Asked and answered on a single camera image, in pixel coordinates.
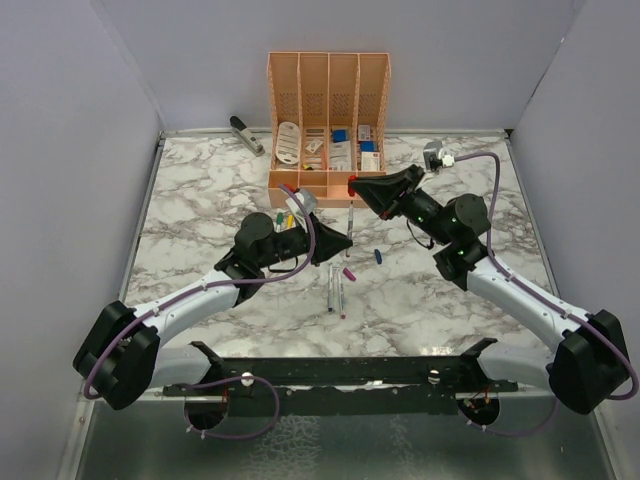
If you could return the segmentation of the white pen blue end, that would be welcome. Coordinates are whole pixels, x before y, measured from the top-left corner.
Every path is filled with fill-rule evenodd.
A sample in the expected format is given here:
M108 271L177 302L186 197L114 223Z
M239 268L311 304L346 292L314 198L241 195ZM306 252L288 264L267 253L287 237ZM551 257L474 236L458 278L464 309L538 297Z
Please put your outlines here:
M329 266L328 266L327 310L329 313L334 312L334 273L333 273L332 263L329 263Z

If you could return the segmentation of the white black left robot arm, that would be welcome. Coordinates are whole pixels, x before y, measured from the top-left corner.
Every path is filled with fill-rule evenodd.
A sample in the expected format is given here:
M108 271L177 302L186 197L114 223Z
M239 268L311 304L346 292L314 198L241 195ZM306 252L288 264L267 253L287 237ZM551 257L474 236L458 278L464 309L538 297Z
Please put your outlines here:
M268 283L266 269L298 257L318 266L352 246L348 235L314 214L308 219L309 227L278 232L268 215L252 213L230 251L199 281L136 307L119 300L105 306L72 362L85 380L85 397L121 410L160 385L188 383L199 394L214 392L221 380L215 364L191 361L186 352L160 358L159 351L195 324L249 300Z

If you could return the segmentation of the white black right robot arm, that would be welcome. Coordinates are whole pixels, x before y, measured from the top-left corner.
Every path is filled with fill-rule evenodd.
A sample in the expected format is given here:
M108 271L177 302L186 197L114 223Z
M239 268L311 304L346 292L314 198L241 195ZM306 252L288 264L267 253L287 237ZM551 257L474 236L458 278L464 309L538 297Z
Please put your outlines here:
M459 367L461 383L481 391L509 380L550 391L579 414L605 400L630 399L639 391L620 321L606 310L590 313L549 294L508 268L480 237L491 224L484 200L463 194L441 205L419 186L424 171L412 165L392 175L353 176L359 196L382 220L404 217L441 250L434 256L441 276L499 307L531 331L546 349L491 342Z

